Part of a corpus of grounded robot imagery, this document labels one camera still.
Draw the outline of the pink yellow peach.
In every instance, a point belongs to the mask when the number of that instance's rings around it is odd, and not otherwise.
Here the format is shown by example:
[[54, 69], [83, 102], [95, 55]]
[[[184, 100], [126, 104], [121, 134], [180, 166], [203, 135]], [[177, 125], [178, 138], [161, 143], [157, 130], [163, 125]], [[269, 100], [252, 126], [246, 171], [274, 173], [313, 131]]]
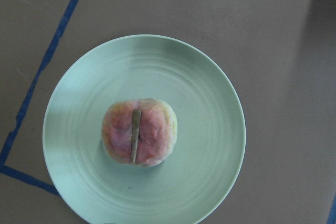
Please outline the pink yellow peach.
[[[133, 112], [141, 112], [135, 158], [132, 153]], [[177, 117], [171, 106], [158, 99], [125, 100], [106, 111], [101, 130], [106, 153], [121, 164], [155, 166], [172, 152], [177, 140]]]

